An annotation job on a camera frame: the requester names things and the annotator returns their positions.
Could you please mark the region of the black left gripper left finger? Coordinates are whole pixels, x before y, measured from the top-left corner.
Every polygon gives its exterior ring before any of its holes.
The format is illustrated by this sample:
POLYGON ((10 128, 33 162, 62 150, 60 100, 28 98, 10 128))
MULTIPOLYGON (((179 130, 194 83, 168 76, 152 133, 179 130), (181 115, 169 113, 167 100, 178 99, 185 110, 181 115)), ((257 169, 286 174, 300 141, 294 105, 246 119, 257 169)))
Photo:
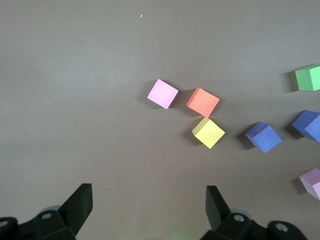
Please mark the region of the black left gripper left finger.
POLYGON ((75 240, 93 209, 92 184, 83 183, 58 208, 40 212, 18 224, 14 217, 0 219, 2 240, 75 240))

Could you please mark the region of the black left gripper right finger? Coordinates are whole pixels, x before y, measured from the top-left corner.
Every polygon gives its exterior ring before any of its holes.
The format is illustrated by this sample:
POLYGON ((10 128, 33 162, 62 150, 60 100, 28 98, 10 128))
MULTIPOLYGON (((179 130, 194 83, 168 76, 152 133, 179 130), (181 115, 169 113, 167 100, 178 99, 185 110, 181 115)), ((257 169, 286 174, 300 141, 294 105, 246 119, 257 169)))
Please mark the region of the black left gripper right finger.
POLYGON ((295 225, 271 221, 267 227, 240 212, 232 212, 217 186, 206 187, 205 211, 211 226, 207 240, 305 240, 295 225))

